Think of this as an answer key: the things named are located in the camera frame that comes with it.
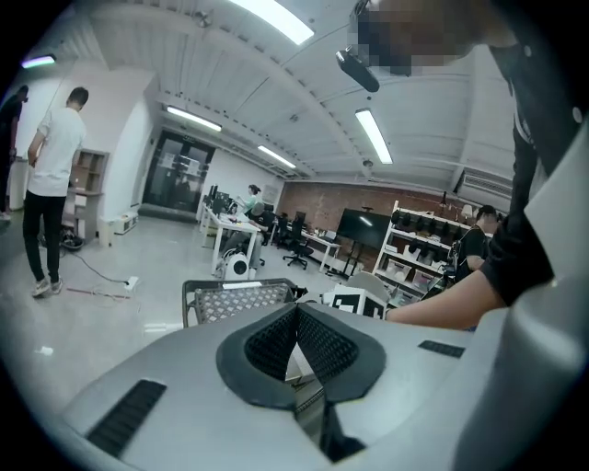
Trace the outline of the white pedestal cabinet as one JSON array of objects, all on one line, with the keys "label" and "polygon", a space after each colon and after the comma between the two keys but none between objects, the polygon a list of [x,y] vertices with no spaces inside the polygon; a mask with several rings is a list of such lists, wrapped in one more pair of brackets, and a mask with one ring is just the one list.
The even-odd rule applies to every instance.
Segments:
[{"label": "white pedestal cabinet", "polygon": [[10,169],[8,180],[8,208],[11,212],[22,210],[28,185],[28,160],[17,157]]}]

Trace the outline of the white ceiling air conditioner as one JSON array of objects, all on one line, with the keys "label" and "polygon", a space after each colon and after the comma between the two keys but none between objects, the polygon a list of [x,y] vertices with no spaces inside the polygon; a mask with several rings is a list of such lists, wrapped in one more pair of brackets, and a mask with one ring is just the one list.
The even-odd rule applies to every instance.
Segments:
[{"label": "white ceiling air conditioner", "polygon": [[454,193],[462,195],[466,191],[478,191],[509,199],[512,195],[512,187],[512,181],[509,178],[465,168],[454,187]]}]

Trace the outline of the grey mesh basket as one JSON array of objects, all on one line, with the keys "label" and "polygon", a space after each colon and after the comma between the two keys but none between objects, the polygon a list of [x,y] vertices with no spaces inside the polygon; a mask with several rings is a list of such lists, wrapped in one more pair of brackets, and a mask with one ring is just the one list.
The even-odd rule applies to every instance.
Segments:
[{"label": "grey mesh basket", "polygon": [[196,281],[182,284],[182,327],[218,322],[254,308],[289,303],[308,293],[285,278],[260,281]]}]

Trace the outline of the wooden cubby shelf unit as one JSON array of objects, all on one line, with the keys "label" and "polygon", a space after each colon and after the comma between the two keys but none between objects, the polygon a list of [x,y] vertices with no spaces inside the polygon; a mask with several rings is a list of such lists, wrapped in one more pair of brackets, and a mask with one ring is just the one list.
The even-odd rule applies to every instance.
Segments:
[{"label": "wooden cubby shelf unit", "polygon": [[66,196],[63,225],[86,243],[98,233],[98,213],[110,154],[81,149],[77,154]]}]

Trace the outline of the white shelf rack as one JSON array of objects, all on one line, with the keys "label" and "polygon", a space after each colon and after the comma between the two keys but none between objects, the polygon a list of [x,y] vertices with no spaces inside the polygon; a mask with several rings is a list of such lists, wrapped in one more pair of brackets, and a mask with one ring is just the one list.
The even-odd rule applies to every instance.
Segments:
[{"label": "white shelf rack", "polygon": [[[392,212],[396,209],[413,211],[397,204]],[[401,232],[393,228],[390,217],[373,268],[373,274],[387,287],[388,305],[400,308],[443,291],[454,278],[447,265],[455,242],[446,245]]]}]

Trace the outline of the white desk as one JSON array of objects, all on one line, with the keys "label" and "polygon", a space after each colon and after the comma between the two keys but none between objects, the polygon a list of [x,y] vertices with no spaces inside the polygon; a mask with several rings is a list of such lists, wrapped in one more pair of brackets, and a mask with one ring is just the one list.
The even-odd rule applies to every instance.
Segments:
[{"label": "white desk", "polygon": [[319,271],[327,272],[339,255],[341,245],[325,236],[302,231],[302,236],[312,249],[310,257],[319,262]]},{"label": "white desk", "polygon": [[[214,238],[214,243],[211,246],[209,246],[207,243],[207,237],[211,225],[213,225],[217,229],[217,231],[216,236]],[[252,224],[251,222],[247,222],[243,218],[230,218],[227,215],[217,216],[214,214],[213,210],[210,207],[204,206],[202,208],[200,232],[202,233],[202,247],[208,247],[213,249],[209,269],[212,275],[215,275],[216,273],[216,267],[218,264],[218,260],[220,258],[220,245],[224,231],[234,231],[243,234],[248,234],[250,236],[250,240],[248,242],[248,250],[246,252],[247,262],[250,262],[256,243],[257,233],[260,230],[254,224]]]}]

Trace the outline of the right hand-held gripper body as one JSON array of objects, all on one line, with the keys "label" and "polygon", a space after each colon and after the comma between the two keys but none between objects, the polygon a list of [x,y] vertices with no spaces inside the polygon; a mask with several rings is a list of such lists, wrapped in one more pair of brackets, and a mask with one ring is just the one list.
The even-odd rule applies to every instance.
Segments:
[{"label": "right hand-held gripper body", "polygon": [[336,285],[321,295],[321,302],[335,309],[384,320],[387,305],[363,288]]}]

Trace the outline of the row of black round devices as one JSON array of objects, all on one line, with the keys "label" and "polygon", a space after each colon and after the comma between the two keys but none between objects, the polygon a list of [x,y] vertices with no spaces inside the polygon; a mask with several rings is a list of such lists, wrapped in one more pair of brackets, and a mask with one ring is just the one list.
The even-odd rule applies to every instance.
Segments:
[{"label": "row of black round devices", "polygon": [[434,241],[450,245],[462,237],[468,229],[462,224],[434,216],[429,213],[419,213],[409,210],[396,209],[391,214],[394,229],[401,232],[429,238]]}]

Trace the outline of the white round-faced appliance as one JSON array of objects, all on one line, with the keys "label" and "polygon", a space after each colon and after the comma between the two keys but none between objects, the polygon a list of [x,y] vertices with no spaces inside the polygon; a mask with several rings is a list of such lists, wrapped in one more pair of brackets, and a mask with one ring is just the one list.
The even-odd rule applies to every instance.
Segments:
[{"label": "white round-faced appliance", "polygon": [[255,253],[248,258],[241,248],[228,249],[217,261],[214,276],[224,281],[252,281],[257,269]]}]

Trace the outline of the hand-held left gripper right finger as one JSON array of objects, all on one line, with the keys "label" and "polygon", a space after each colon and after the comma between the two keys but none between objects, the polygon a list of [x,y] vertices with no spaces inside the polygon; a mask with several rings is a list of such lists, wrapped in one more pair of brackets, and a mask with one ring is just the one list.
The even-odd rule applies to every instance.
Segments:
[{"label": "hand-held left gripper right finger", "polygon": [[297,343],[323,389],[319,448],[337,463],[365,445],[344,434],[336,406],[365,397],[385,370],[387,355],[378,341],[318,308],[297,306]]}]

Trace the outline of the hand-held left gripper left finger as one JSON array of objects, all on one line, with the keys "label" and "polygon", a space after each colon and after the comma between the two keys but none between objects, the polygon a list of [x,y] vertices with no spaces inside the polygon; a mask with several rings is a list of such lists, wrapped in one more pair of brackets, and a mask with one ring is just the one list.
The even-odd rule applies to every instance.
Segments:
[{"label": "hand-held left gripper left finger", "polygon": [[291,303],[228,335],[216,351],[217,371],[244,402],[293,411],[295,392],[286,373],[296,342],[297,307]]}]

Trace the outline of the person's black shirt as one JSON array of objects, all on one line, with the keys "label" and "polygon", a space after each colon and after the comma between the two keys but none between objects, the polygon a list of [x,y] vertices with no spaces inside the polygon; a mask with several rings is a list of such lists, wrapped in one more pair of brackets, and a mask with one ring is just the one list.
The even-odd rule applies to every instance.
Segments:
[{"label": "person's black shirt", "polygon": [[505,304],[553,276],[525,207],[574,140],[588,98],[575,92],[546,43],[528,40],[491,54],[514,100],[514,178],[509,213],[491,240],[482,272]]}]

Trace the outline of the black office chair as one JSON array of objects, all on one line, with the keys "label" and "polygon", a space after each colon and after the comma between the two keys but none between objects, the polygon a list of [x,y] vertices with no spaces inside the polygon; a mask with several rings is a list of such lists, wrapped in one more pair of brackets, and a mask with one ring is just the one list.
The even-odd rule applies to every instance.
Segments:
[{"label": "black office chair", "polygon": [[308,240],[303,236],[305,217],[297,215],[291,224],[290,236],[287,238],[287,248],[289,255],[283,256],[283,260],[288,260],[288,266],[293,264],[300,265],[303,270],[307,269],[308,261],[306,257],[312,253],[308,246]]}]

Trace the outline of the grey chair black legs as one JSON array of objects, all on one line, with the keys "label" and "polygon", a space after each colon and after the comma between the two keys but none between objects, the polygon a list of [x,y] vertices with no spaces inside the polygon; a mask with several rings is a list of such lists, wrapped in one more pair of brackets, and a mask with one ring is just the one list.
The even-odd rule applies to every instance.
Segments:
[{"label": "grey chair black legs", "polygon": [[374,274],[366,271],[355,272],[348,279],[347,286],[366,290],[374,297],[385,303],[389,300],[390,297],[386,285]]}]

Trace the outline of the dark glass double door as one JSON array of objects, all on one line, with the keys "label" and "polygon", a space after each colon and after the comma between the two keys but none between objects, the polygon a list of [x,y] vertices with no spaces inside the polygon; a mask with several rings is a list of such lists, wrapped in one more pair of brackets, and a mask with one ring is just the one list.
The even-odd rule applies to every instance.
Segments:
[{"label": "dark glass double door", "polygon": [[173,221],[197,215],[215,149],[190,136],[164,130],[148,168],[139,213]]}]

